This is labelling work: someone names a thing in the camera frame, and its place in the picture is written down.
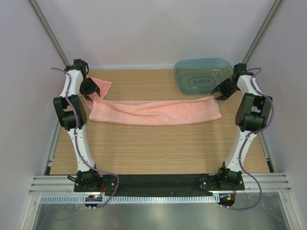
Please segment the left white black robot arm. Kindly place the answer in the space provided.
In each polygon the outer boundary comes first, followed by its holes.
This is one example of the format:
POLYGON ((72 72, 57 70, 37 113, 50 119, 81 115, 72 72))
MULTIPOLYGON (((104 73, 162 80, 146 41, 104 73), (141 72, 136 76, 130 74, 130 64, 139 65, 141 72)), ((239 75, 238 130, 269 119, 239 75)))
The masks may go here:
POLYGON ((95 192, 101 188, 102 181, 89 150, 86 137, 87 114, 80 100, 92 101, 92 95, 100 95, 97 84, 87 76, 88 64, 75 59, 72 65, 58 69, 65 75, 65 84, 59 97, 53 99, 53 105, 59 124, 70 136, 77 159, 77 174, 68 179, 75 183, 75 192, 95 192))

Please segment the light pink towel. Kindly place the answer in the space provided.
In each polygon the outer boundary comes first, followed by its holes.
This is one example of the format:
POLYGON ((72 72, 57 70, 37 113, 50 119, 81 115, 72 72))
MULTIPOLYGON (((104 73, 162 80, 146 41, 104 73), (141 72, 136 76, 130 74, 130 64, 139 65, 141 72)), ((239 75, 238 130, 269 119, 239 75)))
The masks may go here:
POLYGON ((172 101, 86 101, 89 119, 137 126, 176 126, 218 120, 222 117, 212 97, 172 101))

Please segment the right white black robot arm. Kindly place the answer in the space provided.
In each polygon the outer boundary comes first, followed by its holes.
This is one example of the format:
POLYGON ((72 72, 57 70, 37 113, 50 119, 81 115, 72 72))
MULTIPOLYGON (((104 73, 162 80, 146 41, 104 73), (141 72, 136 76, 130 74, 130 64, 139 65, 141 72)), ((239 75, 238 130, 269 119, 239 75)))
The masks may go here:
POLYGON ((251 69, 247 69, 246 64, 236 64, 233 75, 216 86, 212 92, 217 101, 225 101, 237 91, 241 91, 243 95, 235 116, 237 136, 216 177, 216 184, 222 190, 239 187, 244 160, 252 141, 272 122, 272 98, 260 90, 255 76, 251 69))

